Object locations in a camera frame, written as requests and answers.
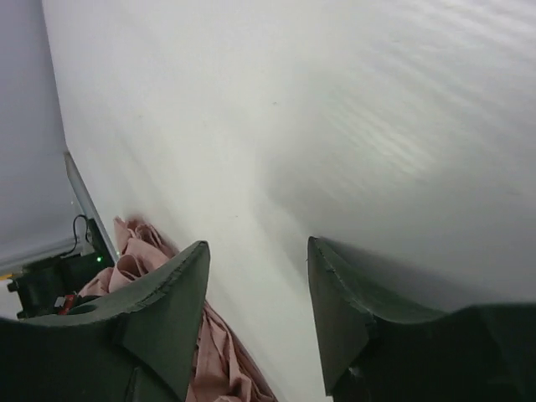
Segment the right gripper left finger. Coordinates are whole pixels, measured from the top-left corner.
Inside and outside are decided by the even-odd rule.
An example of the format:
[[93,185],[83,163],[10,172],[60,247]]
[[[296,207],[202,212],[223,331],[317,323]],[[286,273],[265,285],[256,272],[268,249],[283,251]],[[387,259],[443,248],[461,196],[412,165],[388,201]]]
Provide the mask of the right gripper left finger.
[[209,245],[66,315],[1,321],[4,401],[183,401],[209,277]]

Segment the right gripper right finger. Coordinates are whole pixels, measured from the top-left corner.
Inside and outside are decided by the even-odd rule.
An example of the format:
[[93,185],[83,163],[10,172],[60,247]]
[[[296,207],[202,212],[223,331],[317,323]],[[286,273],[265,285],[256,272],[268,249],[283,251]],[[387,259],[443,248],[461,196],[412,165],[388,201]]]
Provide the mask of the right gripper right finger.
[[307,274],[333,400],[534,400],[534,304],[438,311],[381,286],[316,237]]

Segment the dusty pink pleated skirt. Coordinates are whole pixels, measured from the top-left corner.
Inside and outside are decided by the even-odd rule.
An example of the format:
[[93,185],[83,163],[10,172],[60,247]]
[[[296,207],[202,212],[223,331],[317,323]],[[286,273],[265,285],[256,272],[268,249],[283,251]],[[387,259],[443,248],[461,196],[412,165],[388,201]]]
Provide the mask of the dusty pink pleated skirt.
[[[175,244],[140,216],[114,218],[114,231],[119,259],[84,285],[77,296],[79,304],[121,289],[179,253]],[[198,330],[186,400],[276,400],[254,359],[207,302]]]

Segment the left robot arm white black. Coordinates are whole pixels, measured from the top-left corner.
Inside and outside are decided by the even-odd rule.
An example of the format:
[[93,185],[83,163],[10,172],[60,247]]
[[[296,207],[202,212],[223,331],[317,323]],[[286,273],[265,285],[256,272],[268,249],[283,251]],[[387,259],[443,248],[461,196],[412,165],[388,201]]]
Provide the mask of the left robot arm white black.
[[25,265],[11,275],[8,291],[18,295],[22,310],[17,319],[51,314],[60,309],[59,297],[75,295],[105,268],[114,265],[112,255],[95,219],[76,216],[85,222],[84,236],[75,236],[71,250]]

